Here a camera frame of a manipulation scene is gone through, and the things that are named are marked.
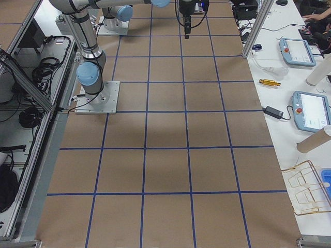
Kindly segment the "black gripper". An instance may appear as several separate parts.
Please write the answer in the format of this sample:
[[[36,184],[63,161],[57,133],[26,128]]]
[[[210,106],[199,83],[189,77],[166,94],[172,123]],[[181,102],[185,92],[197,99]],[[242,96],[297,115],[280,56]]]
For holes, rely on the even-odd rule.
[[[184,27],[185,39],[189,39],[190,28],[198,27],[204,20],[204,17],[202,17],[198,24],[192,26],[191,15],[195,12],[196,4],[201,5],[202,11],[204,12],[204,1],[179,1],[179,12],[182,14],[184,20],[184,24],[179,24]]]

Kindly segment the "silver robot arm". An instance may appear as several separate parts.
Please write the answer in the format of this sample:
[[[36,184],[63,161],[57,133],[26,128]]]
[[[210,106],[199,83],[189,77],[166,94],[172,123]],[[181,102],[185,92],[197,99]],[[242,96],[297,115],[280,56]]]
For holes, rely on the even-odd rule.
[[[50,1],[52,6],[67,18],[69,28],[81,47],[83,63],[76,70],[77,79],[85,90],[87,104],[104,107],[111,96],[103,80],[106,54],[98,45],[91,24],[89,9],[102,9],[104,18],[128,21],[133,14],[133,5],[152,4],[166,7],[170,1]]]
[[[129,21],[133,15],[131,5],[102,8],[103,25],[107,30],[116,30],[123,27],[123,23]]]

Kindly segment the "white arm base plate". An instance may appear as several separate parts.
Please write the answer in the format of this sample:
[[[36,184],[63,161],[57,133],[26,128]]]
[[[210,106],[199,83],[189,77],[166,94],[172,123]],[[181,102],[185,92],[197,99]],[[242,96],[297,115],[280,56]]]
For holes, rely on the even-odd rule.
[[[81,97],[77,100],[74,109],[76,114],[115,114],[117,110],[120,81],[106,81],[102,92],[90,103],[92,95]]]
[[[99,19],[98,35],[100,36],[125,36],[128,33],[129,21],[123,22],[119,19]]]

